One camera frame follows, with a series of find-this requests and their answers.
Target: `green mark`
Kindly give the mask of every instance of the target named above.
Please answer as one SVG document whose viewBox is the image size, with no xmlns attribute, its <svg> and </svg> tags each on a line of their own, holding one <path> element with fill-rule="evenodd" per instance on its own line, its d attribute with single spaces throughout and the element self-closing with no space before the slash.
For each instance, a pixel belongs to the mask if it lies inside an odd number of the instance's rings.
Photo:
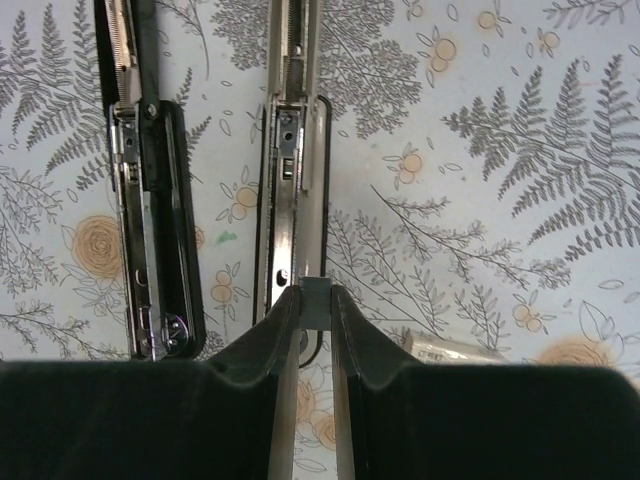
<svg viewBox="0 0 640 480">
<path fill-rule="evenodd" d="M 231 240 L 237 240 L 238 236 L 235 233 L 229 233 L 226 230 L 220 234 L 218 239 L 216 240 L 216 245 L 222 245 L 224 242 L 229 242 Z"/>
</svg>

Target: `floral tablecloth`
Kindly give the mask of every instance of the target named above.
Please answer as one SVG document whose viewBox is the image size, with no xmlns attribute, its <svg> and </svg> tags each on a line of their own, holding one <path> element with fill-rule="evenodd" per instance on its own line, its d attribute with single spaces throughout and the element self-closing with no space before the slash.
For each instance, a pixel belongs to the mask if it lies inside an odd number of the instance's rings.
<svg viewBox="0 0 640 480">
<path fill-rule="evenodd" d="M 92 8 L 2 8 L 5 360 L 126 357 Z M 251 325 L 267 2 L 158 8 L 210 355 Z M 639 28 L 638 0 L 324 1 L 328 267 L 391 338 L 640 375 Z M 301 372 L 300 479 L 335 478 L 328 350 Z"/>
</svg>

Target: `gray tape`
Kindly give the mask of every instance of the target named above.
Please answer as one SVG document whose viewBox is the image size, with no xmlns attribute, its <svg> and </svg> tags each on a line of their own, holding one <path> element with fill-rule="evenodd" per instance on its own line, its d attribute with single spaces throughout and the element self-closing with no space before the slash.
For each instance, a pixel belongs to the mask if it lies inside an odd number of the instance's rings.
<svg viewBox="0 0 640 480">
<path fill-rule="evenodd" d="M 300 328 L 331 330 L 331 279 L 300 277 Z"/>
</svg>

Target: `green stain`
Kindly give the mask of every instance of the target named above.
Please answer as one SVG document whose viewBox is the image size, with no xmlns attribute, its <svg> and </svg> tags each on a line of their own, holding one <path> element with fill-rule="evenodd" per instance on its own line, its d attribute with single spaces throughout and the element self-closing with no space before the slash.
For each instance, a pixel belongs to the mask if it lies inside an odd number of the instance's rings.
<svg viewBox="0 0 640 480">
<path fill-rule="evenodd" d="M 231 240 L 237 240 L 238 236 L 235 233 L 229 233 L 226 230 L 218 236 L 216 240 L 216 245 L 222 245 L 224 242 L 229 242 Z"/>
</svg>

